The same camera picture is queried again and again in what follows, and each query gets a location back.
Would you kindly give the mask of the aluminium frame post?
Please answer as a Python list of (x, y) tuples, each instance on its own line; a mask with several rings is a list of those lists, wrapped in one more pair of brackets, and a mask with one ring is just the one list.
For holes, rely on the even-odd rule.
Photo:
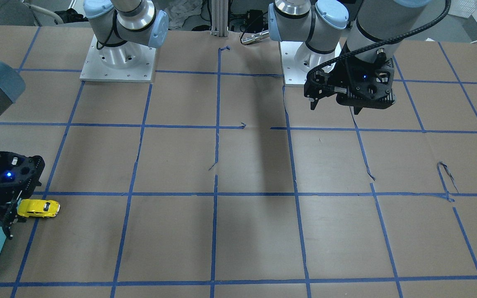
[(209, 0), (212, 36), (227, 39), (229, 36), (229, 0)]

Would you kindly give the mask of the grey chair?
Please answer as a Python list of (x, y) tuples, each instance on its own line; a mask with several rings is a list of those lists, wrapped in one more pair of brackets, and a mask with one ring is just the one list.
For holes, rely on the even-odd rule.
[(20, 0), (0, 0), (0, 25), (34, 26), (34, 14)]

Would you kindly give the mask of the yellow beetle toy car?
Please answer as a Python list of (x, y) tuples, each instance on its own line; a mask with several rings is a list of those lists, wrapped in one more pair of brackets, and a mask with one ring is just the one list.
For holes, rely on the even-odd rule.
[(43, 199), (23, 199), (17, 208), (18, 215), (26, 218), (53, 218), (59, 211), (59, 202)]

